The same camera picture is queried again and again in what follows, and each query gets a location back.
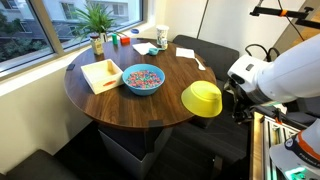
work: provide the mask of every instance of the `round wooden table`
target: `round wooden table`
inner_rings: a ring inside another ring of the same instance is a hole
[[[155,40],[131,39],[128,45],[113,45],[104,43],[104,54],[94,55],[92,49],[81,53],[71,63],[72,70],[65,74],[65,90],[75,106],[99,123],[128,130],[146,130],[151,126],[172,127],[190,120],[194,114],[188,111],[181,101],[181,93],[191,83],[206,80],[216,83],[211,68],[205,71],[198,69],[194,59],[176,57],[174,43],[168,43],[165,51],[158,55],[140,55],[132,44],[151,42]],[[163,85],[150,96],[137,96],[124,84],[95,95],[86,82],[81,66],[97,61],[112,59],[123,71],[134,64],[147,63],[163,70],[166,79]]]

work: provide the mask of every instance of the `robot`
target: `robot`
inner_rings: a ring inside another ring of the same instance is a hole
[[[320,96],[320,35],[273,62],[243,55],[228,75],[235,97],[233,115],[239,121],[248,118],[255,105]],[[287,179],[320,179],[320,118],[285,143],[272,146],[269,153]]]

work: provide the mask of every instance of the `yellow bowl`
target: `yellow bowl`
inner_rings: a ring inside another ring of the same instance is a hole
[[[182,92],[183,105],[200,117],[215,117],[222,110],[219,88],[208,81],[195,81]]]

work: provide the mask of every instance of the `colorful candy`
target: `colorful candy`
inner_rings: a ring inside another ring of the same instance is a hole
[[[140,70],[131,73],[126,83],[135,88],[146,89],[160,85],[162,80],[152,71]]]

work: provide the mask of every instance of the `napkin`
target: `napkin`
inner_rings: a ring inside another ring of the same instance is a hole
[[[178,48],[176,51],[176,56],[186,57],[186,58],[195,58],[194,51],[192,49]]]
[[[132,45],[133,48],[138,51],[141,55],[145,55],[149,52],[150,48],[157,48],[151,43],[140,43],[140,44],[134,44]]]

